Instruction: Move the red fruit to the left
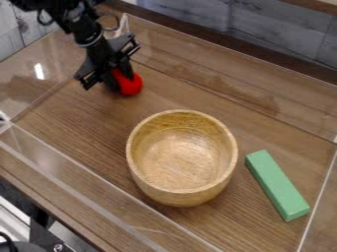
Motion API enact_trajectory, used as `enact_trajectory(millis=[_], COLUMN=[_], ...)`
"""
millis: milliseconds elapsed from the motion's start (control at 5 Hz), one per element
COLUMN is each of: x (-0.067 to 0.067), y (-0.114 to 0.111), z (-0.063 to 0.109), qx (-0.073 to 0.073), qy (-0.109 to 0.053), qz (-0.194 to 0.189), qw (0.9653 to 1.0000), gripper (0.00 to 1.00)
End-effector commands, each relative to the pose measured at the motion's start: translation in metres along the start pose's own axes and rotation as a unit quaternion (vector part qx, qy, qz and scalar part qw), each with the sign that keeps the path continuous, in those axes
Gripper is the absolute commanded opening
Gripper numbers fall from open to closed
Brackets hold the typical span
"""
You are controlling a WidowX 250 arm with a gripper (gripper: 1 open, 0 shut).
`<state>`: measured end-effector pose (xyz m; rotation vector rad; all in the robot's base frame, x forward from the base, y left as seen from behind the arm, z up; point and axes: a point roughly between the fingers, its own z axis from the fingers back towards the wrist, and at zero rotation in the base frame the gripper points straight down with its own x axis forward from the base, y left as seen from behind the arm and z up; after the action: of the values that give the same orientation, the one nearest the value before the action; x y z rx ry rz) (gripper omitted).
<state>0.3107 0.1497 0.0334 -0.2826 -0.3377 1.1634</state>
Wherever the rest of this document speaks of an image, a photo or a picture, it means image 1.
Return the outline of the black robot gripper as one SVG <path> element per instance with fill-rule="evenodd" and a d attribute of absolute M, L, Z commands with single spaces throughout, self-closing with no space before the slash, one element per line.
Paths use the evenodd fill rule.
<path fill-rule="evenodd" d="M 134 80 L 130 57 L 140 49 L 134 34 L 127 32 L 111 39 L 106 39 L 101 32 L 77 34 L 75 41 L 86 49 L 86 59 L 74 79 L 86 91 L 105 83 L 111 92 L 119 93 L 122 88 L 111 71 L 119 69 L 125 77 Z"/>

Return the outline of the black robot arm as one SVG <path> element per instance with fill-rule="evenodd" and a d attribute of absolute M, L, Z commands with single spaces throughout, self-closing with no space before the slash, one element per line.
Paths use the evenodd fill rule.
<path fill-rule="evenodd" d="M 122 95 L 137 95 L 142 90 L 142 79 L 134 72 L 130 58 L 140 49 L 135 35 L 127 31 L 106 38 L 101 16 L 89 0 L 10 0 L 26 12 L 38 13 L 43 26 L 57 23 L 75 43 L 86 49 L 86 59 L 74 79 L 89 91 L 105 83 Z"/>

